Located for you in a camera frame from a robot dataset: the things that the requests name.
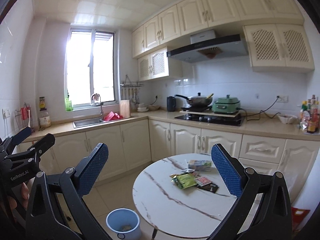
white marble tabletop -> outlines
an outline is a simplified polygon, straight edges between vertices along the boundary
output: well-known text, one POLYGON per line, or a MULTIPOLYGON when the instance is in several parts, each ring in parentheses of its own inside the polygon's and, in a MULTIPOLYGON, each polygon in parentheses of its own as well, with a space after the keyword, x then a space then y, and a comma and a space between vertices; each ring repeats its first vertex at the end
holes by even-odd
POLYGON ((229 193, 213 163, 211 171, 200 175, 219 186, 216 193, 196 187, 179 189, 169 176, 187 168, 188 160, 211 160, 211 156, 182 154, 151 164, 135 180, 133 201, 140 215, 159 231, 180 238, 207 238, 236 197, 229 193))

faucet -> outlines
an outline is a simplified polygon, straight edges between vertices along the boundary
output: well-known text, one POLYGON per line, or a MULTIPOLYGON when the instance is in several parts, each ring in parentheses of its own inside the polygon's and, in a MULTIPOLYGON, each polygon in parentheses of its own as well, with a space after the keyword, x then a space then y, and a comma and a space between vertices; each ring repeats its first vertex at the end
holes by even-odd
POLYGON ((90 104, 90 106, 100 106, 100 116, 101 116, 101 120, 102 120, 102 118, 103 118, 103 110, 102 110, 103 102, 101 102, 101 96, 98 93, 91 95, 91 100, 93 100, 94 102, 98 101, 99 98, 100 98, 99 103, 90 104))

tiled floor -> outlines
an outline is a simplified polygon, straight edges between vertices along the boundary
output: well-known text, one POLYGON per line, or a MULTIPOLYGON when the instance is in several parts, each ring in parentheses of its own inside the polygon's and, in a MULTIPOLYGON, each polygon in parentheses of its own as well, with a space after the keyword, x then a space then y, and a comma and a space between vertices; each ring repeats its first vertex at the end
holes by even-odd
MULTIPOLYGON (((83 197, 91 213, 95 216, 100 225, 114 240, 118 239, 117 235, 107 227, 106 217, 110 211, 117 208, 124 207, 136 211, 132 199, 132 187, 135 179, 140 172, 141 171, 138 171, 121 179, 117 179, 101 186, 94 187, 88 195, 83 197)), ((61 195, 59 196, 59 201, 63 211, 65 212, 65 215, 71 217, 67 205, 61 195)), ((69 225, 71 229, 78 231, 74 220, 72 220, 69 225)), ((140 217, 140 228, 142 231, 141 240, 151 240, 153 227, 150 226, 142 217, 140 217)), ((181 238, 172 237, 162 232, 158 232, 156 236, 156 240, 179 239, 181 238)))

trash can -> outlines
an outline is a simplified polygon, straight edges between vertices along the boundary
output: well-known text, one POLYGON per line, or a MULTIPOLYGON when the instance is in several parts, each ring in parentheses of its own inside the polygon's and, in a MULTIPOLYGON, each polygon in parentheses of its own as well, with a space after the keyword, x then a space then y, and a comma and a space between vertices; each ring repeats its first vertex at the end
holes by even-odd
POLYGON ((136 212, 128 208, 119 208, 111 211, 106 218, 107 226, 117 233, 119 239, 139 240, 141 237, 140 218, 136 212), (126 232, 121 230, 125 226, 131 229, 126 232))

wok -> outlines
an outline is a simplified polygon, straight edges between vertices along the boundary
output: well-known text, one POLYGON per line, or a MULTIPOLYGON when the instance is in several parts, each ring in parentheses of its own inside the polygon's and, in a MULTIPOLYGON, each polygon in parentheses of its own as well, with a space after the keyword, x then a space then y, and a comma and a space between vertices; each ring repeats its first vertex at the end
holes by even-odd
POLYGON ((198 93, 195 97, 185 97, 182 95, 174 95, 175 97, 184 98, 187 103, 194 107, 204 107, 208 106, 212 103, 212 96, 213 94, 209 95, 208 97, 202 97, 201 93, 198 93))

